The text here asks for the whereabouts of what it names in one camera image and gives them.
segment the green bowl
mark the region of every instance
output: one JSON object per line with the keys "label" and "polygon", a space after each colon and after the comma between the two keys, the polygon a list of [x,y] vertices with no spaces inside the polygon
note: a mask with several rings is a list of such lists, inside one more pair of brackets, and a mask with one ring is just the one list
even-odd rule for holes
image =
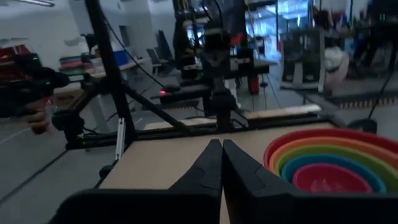
{"label": "green bowl", "polygon": [[362,163],[381,177],[384,183],[386,183],[388,191],[398,191],[398,171],[372,155],[345,147],[322,144],[292,149],[279,157],[275,163],[274,170],[280,176],[280,172],[287,161],[298,156],[319,153],[336,154]]}

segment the hand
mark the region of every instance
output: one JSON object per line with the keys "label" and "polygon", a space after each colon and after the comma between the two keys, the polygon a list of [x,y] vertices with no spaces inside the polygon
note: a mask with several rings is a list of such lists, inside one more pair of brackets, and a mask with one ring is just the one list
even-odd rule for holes
{"label": "hand", "polygon": [[35,114],[23,117],[32,128],[35,134],[43,134],[49,129],[49,121],[45,114],[45,106],[43,100],[38,100],[25,105],[29,111],[36,111]]}

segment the pink bowl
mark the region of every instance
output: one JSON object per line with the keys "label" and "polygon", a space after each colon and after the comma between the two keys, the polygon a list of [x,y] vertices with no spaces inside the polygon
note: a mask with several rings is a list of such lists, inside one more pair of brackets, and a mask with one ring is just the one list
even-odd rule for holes
{"label": "pink bowl", "polygon": [[371,186],[358,174],[331,164],[310,164],[293,176],[293,184],[309,192],[366,192]]}

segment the tripod leg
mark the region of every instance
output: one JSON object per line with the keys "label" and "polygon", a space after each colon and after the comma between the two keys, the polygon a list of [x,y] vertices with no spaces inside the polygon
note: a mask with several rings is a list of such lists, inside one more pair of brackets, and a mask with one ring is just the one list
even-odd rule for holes
{"label": "tripod leg", "polygon": [[170,116],[168,113],[164,112],[162,109],[156,107],[156,105],[151,103],[147,98],[138,94],[136,90],[131,89],[130,87],[126,86],[125,84],[123,84],[123,88],[124,88],[124,92],[127,95],[129,95],[133,100],[140,103],[142,106],[144,106],[149,111],[153,112],[154,114],[156,114],[157,116],[162,118],[164,121],[171,124],[173,127],[177,128],[185,133],[191,133],[191,129],[188,126],[177,121],[175,118]]}

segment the workbench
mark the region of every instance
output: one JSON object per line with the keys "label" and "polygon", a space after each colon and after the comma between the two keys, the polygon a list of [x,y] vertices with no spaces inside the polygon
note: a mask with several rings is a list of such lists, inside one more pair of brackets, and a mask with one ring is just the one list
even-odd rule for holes
{"label": "workbench", "polygon": [[[142,64],[145,64],[146,62],[148,62],[149,60],[150,60],[149,58],[142,58],[142,59],[136,59],[136,62],[139,65],[142,65]],[[125,72],[127,70],[130,70],[130,69],[136,68],[136,67],[138,67],[138,65],[135,62],[129,62],[129,63],[125,64],[125,65],[120,65],[119,69],[123,73],[123,72]],[[88,69],[88,70],[86,70],[86,72],[89,73],[93,78],[103,78],[106,75],[105,71],[96,72],[95,68]],[[127,80],[129,79],[129,76],[127,76],[127,75],[124,76],[122,74],[122,76],[123,76],[124,79],[127,79]]]}
{"label": "workbench", "polygon": [[[305,105],[280,110],[246,113],[248,119],[273,118],[276,116],[297,116],[320,111],[318,105]],[[213,119],[193,119],[182,121],[195,126],[214,123]],[[164,129],[166,123],[148,124],[148,129]],[[113,170],[104,179],[100,189],[168,189],[192,166],[212,139],[231,139],[240,148],[261,164],[266,147],[275,138],[292,131],[304,129],[333,128],[328,122],[298,124],[288,127],[262,129],[231,134],[214,134],[190,138],[137,141],[131,144]],[[224,195],[221,201],[220,223],[229,223]]]}

